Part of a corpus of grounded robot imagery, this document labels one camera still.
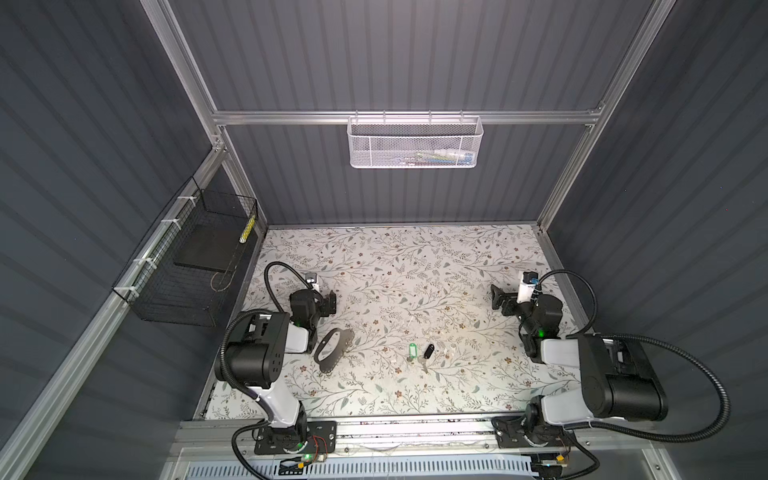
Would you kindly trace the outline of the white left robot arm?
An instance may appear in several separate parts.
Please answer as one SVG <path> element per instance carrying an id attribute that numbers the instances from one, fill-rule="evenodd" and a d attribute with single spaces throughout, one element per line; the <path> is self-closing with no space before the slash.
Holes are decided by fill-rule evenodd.
<path id="1" fill-rule="evenodd" d="M 320 319 L 337 313 L 337 295 L 304 289 L 289 296 L 291 311 L 252 309 L 239 313 L 227 326 L 214 371 L 223 381 L 254 401 L 264 412 L 259 428 L 280 440 L 304 441 L 310 433 L 301 401 L 281 380 L 288 355 L 309 353 L 320 372 L 333 372 L 351 344 L 349 329 L 331 330 L 317 339 Z"/>

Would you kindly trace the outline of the green key tag with key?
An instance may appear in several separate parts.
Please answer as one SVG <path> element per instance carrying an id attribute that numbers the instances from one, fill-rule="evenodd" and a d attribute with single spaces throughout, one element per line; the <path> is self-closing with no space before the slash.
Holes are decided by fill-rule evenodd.
<path id="1" fill-rule="evenodd" d="M 408 356 L 407 361 L 413 362 L 418 357 L 418 347 L 415 343 L 410 343 L 408 346 Z"/>

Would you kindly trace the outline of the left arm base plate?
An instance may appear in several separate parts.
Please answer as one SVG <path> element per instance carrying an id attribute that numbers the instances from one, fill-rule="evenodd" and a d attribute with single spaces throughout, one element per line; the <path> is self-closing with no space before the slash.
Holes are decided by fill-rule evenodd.
<path id="1" fill-rule="evenodd" d="M 276 429 L 264 427 L 252 434 L 256 455 L 329 454 L 336 448 L 338 424 L 309 421 L 306 425 Z"/>

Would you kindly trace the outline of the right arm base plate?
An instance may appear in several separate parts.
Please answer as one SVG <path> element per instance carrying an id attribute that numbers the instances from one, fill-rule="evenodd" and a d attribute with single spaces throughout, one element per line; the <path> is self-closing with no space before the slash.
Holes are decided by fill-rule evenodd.
<path id="1" fill-rule="evenodd" d="M 491 419 L 497 444 L 500 448 L 545 448 L 572 446 L 560 426 L 528 421 L 522 415 L 500 416 Z"/>

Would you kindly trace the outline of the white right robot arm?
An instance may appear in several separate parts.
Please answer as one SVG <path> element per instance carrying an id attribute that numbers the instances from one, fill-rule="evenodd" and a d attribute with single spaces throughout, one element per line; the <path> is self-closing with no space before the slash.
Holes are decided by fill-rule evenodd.
<path id="1" fill-rule="evenodd" d="M 559 336 L 563 302 L 523 282 L 517 291 L 490 287 L 491 308 L 518 320 L 526 356 L 536 364 L 575 368 L 580 387 L 538 395 L 526 406 L 520 425 L 529 438 L 557 428 L 599 419 L 661 421 L 668 401 L 650 361 L 636 340 L 611 340 L 596 334 Z"/>

